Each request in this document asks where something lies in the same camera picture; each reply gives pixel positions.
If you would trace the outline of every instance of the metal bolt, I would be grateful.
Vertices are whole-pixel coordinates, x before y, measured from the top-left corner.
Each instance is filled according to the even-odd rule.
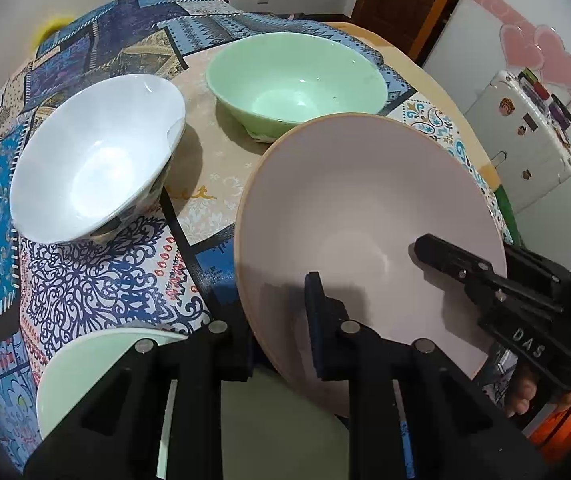
[[[361,330],[361,325],[351,319],[341,323],[341,331],[346,334],[356,334],[359,330]]]
[[[134,344],[134,349],[139,352],[139,354],[147,354],[150,350],[154,348],[154,341],[152,339],[139,339]]]
[[[417,339],[414,341],[414,348],[419,350],[422,354],[429,354],[433,352],[436,348],[434,342],[431,339],[426,339],[422,337],[421,339]]]
[[[225,332],[228,329],[228,324],[225,321],[221,321],[220,319],[217,319],[213,322],[211,322],[207,328],[210,329],[210,332],[212,332],[213,334],[222,334],[223,332]]]

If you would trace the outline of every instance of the sticker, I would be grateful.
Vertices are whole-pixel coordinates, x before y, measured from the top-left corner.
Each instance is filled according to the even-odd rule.
[[[504,97],[503,99],[501,99],[501,104],[499,105],[499,112],[501,112],[502,116],[507,117],[508,115],[512,115],[514,111],[515,111],[515,104],[512,102],[512,99],[510,99],[509,97]]]
[[[525,114],[523,116],[523,120],[527,123],[527,125],[530,127],[532,131],[536,130],[539,127],[539,125],[536,123],[536,121],[532,118],[530,114]]]

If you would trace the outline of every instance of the patterned tablecloth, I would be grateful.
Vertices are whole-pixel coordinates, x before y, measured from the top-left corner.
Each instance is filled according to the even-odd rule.
[[[494,193],[467,157],[456,125],[356,38],[323,23],[240,12],[223,0],[105,4],[44,41],[0,90],[0,441],[19,469],[40,442],[41,374],[63,345],[129,322],[191,333],[210,320],[206,301],[240,308],[234,222],[246,180],[267,146],[216,104],[204,70],[226,43],[283,30],[338,41],[376,64],[389,89],[380,114],[410,124],[457,158],[509,240]],[[187,107],[163,208],[152,208],[105,245],[45,246],[18,236],[8,194],[30,137],[81,89],[141,72],[171,80]]]

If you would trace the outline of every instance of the tablecloth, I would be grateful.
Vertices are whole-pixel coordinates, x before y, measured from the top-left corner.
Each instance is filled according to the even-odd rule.
[[[192,333],[209,322],[208,307],[241,308],[234,221],[266,146],[216,104],[203,74],[226,43],[283,30],[338,41],[370,59],[389,90],[380,114],[410,124],[457,158],[510,240],[456,121],[362,41],[323,23],[240,12],[223,0],[105,4],[44,41],[0,90],[0,440],[19,469],[40,442],[36,391],[63,345],[131,322]],[[140,72],[171,80],[186,101],[187,126],[161,204],[105,245],[44,246],[19,236],[8,193],[14,165],[34,132],[81,89]]]

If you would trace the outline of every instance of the light green bowl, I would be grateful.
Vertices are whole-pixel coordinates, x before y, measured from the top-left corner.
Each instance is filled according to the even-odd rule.
[[[205,78],[250,136],[262,142],[324,115],[375,114],[388,98],[383,76],[361,54],[293,32],[229,44],[210,62]]]

